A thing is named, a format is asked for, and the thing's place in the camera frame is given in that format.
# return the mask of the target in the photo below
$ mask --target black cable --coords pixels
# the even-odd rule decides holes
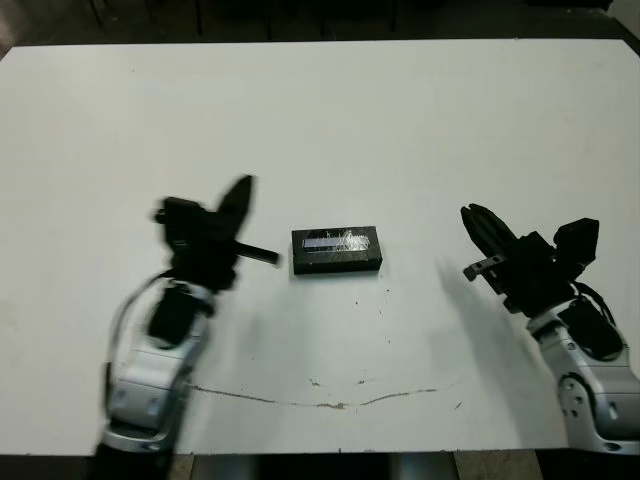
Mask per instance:
[[[602,298],[602,296],[600,296],[600,294],[598,292],[596,292],[589,285],[586,285],[586,284],[581,283],[581,282],[573,282],[573,284],[578,289],[578,292],[580,293],[580,295],[586,295],[586,296],[591,297],[593,299],[593,301],[596,303],[596,305],[598,305],[600,307],[602,315],[611,324],[613,324],[613,325],[616,324],[616,321],[613,319],[613,314],[611,313],[611,310],[609,310],[609,307],[607,306],[606,302],[604,301],[604,298]]]
[[[150,278],[144,282],[137,290],[135,290],[129,298],[123,303],[116,315],[113,317],[111,327],[111,339],[109,340],[109,348],[107,350],[107,361],[104,365],[104,409],[108,414],[109,397],[111,396],[111,388],[113,386],[113,379],[111,378],[113,363],[115,362],[116,353],[118,350],[118,343],[120,343],[120,333],[122,332],[122,326],[126,318],[127,311],[131,308],[131,305],[142,295],[151,285],[160,280],[171,276],[173,270],[167,270],[159,273],[158,275]]]

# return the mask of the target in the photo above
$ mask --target chair leg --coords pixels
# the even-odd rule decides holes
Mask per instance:
[[[396,15],[398,11],[398,0],[391,0],[391,8],[389,12],[389,30],[396,31]]]
[[[98,13],[98,9],[96,8],[96,4],[93,3],[94,0],[89,0],[89,5],[91,6],[91,11],[93,12],[93,16],[96,17],[96,22],[98,22],[98,26],[102,29],[102,19],[100,18],[100,14]]]
[[[271,40],[271,16],[273,11],[273,0],[265,0],[265,27],[267,30],[267,40]]]
[[[149,20],[151,23],[156,22],[156,16],[153,14],[153,8],[151,7],[151,0],[144,0],[144,5],[147,7],[147,13],[149,14]]]
[[[196,4],[196,28],[198,35],[202,35],[202,15],[200,12],[200,0],[194,0]]]
[[[324,2],[325,2],[325,0],[320,0],[318,2],[318,10],[320,10],[320,38],[321,39],[324,39],[324,31],[325,31]]]

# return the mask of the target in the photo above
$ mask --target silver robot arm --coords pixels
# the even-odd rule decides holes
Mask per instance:
[[[105,427],[89,461],[89,480],[164,480],[182,427],[190,378],[208,340],[214,296],[230,289],[238,256],[277,264],[279,255],[238,243],[249,211],[252,177],[224,195],[217,211],[167,197],[156,212],[172,251],[171,269],[152,278],[116,317],[105,368]],[[164,279],[160,301],[136,338],[131,356],[112,373],[127,309],[153,282]]]
[[[629,348],[614,325],[611,333],[620,339],[619,348],[602,358],[594,358],[583,340],[572,337],[565,319],[572,309],[582,309],[575,305],[582,301],[552,308],[527,325],[557,382],[569,446],[640,455],[640,381],[629,366]]]
[[[576,278],[595,260],[599,223],[561,227],[555,247],[537,232],[516,237],[493,212],[461,211],[471,240],[487,257],[464,270],[482,276],[505,307],[530,320],[527,330],[557,382],[571,448],[640,455],[640,381],[606,303]]]
[[[206,346],[213,294],[206,288],[170,280],[165,295],[185,297],[196,308],[185,313],[187,335],[177,345],[165,338],[142,335],[132,348],[130,362],[111,389],[109,423],[102,443],[121,451],[170,451],[175,445],[190,392],[190,377]]]

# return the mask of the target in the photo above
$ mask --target black box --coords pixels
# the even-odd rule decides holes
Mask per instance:
[[[379,270],[382,253],[376,227],[294,230],[293,273]]]

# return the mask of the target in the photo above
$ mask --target dark floor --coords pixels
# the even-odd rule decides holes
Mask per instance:
[[[525,0],[200,0],[201,35],[196,0],[107,0],[108,7],[93,1],[102,25],[91,0],[0,0],[0,57],[12,45],[625,34],[636,40],[600,9],[529,7]]]

